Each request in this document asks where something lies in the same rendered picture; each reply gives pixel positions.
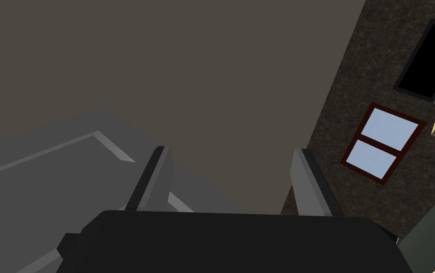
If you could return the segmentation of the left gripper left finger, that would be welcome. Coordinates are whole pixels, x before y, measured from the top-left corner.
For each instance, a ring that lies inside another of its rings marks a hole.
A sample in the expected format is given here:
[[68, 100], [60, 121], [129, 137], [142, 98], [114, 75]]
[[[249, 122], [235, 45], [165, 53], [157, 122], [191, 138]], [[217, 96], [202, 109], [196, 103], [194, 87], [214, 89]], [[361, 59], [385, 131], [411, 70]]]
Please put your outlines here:
[[125, 211], [167, 211], [174, 176], [170, 146], [157, 146], [125, 206]]

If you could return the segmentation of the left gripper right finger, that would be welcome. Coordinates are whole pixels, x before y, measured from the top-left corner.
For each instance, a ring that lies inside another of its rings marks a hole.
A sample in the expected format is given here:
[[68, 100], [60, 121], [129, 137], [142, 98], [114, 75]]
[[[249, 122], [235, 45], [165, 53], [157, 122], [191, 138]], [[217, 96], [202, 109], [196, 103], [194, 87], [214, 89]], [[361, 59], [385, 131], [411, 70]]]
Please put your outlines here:
[[294, 150], [290, 179], [300, 216], [344, 216], [310, 150]]

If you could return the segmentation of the dark red framed window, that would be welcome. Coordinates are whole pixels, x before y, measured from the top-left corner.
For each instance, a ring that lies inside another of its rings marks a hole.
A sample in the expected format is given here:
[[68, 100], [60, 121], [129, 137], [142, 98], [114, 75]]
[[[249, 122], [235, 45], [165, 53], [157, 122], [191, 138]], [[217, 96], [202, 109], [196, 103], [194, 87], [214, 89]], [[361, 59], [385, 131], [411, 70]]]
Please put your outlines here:
[[423, 120], [372, 102], [341, 164], [384, 185], [426, 124]]

